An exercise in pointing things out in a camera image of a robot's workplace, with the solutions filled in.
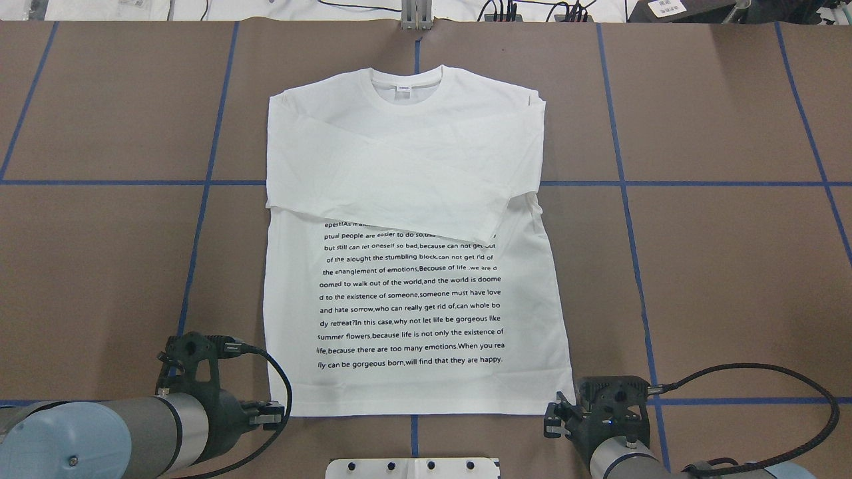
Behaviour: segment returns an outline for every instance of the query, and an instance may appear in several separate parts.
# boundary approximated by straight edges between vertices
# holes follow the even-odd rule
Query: neckline
[[[376,108],[393,113],[417,113],[430,108],[434,103],[446,94],[449,88],[449,80],[452,69],[440,65],[427,72],[414,75],[393,75],[391,73],[379,72],[373,68],[365,68],[360,71],[360,85],[365,98]],[[388,85],[418,86],[437,83],[438,88],[425,100],[410,105],[397,105],[382,98],[373,87],[373,82]]]

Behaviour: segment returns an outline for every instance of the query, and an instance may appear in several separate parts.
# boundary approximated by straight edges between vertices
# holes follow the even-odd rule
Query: metal mount
[[[169,337],[165,351],[157,356],[163,362],[158,396],[188,394],[201,404],[210,421],[207,444],[197,462],[226,453],[243,433],[259,426],[276,430],[284,417],[285,408],[278,402],[238,401],[220,387],[219,360],[242,355],[241,344],[230,336],[188,332]]]
[[[651,439],[648,386],[636,376],[581,378],[576,406],[561,392],[559,402],[548,404],[544,437],[570,439],[587,466],[597,447],[611,437],[624,436],[628,447],[637,441],[647,446]]]
[[[335,459],[325,479],[500,479],[495,458]]]
[[[432,0],[402,0],[403,30],[432,30]]]

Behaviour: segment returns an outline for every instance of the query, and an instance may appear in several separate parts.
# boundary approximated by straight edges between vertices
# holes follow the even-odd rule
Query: white fabric
[[[264,323],[294,415],[540,414],[572,390],[535,194],[543,131],[537,92],[447,66],[270,99]],[[382,347],[409,350],[349,351]]]
[[[30,0],[0,0],[0,20],[29,20]]]
[[[49,0],[45,20],[166,20],[169,0]]]
[[[391,9],[399,9],[401,6],[400,0],[330,1],[333,3],[374,5]],[[432,15],[435,18],[473,21],[476,20],[484,2],[484,0],[434,0],[432,2]],[[630,11],[632,11],[634,5],[636,5],[636,0],[628,1]],[[548,5],[518,4],[518,13],[521,14],[524,21],[544,21],[549,11],[550,6]],[[198,20],[201,18],[202,12],[204,12],[204,0],[176,0],[175,2],[175,20]],[[491,12],[492,7],[489,6],[486,13],[490,14]],[[556,9],[556,13],[563,14],[564,8]],[[622,0],[598,0],[589,7],[589,14],[598,22],[623,22],[625,21],[625,5]],[[272,2],[269,0],[241,0],[240,2],[211,0],[210,13],[206,18],[209,20],[244,20],[253,16],[276,20],[400,19],[400,14],[394,12],[332,7],[318,3],[316,0],[274,0]]]

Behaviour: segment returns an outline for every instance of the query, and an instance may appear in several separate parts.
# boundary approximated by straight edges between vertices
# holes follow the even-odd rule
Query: folded sleeve
[[[490,244],[511,185],[269,103],[268,206]]]

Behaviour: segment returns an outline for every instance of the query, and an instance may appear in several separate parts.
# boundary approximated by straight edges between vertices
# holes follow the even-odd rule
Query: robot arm
[[[793,376],[820,392],[832,407],[826,426],[811,441],[789,453],[759,463],[737,465],[728,458],[699,462],[683,472],[670,473],[648,450],[650,422],[647,398],[670,390],[710,372],[724,369],[768,369]],[[673,384],[651,386],[635,376],[600,376],[582,378],[578,382],[577,405],[561,393],[544,414],[544,436],[565,436],[574,445],[593,479],[696,479],[726,476],[736,479],[814,479],[790,459],[809,451],[828,437],[839,419],[837,400],[825,388],[802,374],[784,367],[759,363],[714,366],[692,374]],[[716,469],[722,463],[734,467]]]
[[[222,455],[259,427],[275,431],[268,445],[286,425],[291,399],[283,407],[238,401],[222,390],[218,360],[243,353],[271,360],[289,393],[265,351],[190,332],[169,338],[160,353],[155,396],[0,409],[0,479],[151,479]],[[196,378],[204,361],[208,381]]]

